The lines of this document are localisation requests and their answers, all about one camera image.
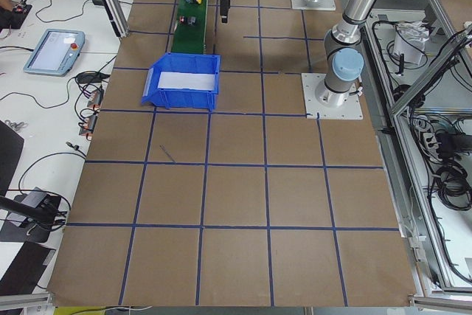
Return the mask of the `green conveyor belt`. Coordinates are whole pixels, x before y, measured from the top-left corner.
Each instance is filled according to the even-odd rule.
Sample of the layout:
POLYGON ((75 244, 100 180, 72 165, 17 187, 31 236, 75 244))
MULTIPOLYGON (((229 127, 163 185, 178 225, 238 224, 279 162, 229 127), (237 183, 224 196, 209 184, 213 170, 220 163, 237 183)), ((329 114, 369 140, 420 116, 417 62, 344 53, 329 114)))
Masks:
POLYGON ((204 54, 206 51, 207 0, 201 4, 188 4, 178 0, 178 9, 174 26, 172 52, 204 54), (195 16, 195 26, 179 23, 180 16, 195 16))

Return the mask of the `blue bin left side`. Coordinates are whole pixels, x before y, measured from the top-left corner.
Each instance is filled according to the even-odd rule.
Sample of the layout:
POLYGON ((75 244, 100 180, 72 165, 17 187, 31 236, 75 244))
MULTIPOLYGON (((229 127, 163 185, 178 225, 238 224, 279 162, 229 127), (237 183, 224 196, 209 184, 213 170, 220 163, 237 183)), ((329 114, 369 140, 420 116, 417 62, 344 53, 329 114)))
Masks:
POLYGON ((141 103, 164 108, 217 106, 221 57, 166 53, 148 70, 141 103))

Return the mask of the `white foam pad left bin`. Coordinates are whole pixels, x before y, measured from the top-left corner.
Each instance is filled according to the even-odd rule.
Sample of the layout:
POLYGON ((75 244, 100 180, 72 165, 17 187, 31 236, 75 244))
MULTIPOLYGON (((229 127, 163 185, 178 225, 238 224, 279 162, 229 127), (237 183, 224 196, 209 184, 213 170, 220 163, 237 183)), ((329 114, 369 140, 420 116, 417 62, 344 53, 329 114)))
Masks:
POLYGON ((161 72, 158 87, 160 89, 191 89, 212 91, 216 87, 212 74, 184 72, 161 72))

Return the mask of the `teach pendant near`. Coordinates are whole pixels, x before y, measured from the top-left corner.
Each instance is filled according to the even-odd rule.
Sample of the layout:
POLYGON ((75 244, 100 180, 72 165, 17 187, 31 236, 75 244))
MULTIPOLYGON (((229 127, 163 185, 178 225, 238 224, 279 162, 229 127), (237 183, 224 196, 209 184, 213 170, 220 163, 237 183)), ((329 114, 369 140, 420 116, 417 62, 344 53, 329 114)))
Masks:
POLYGON ((82 31, 47 29, 26 62, 24 72, 64 76, 73 67, 85 40, 82 31))

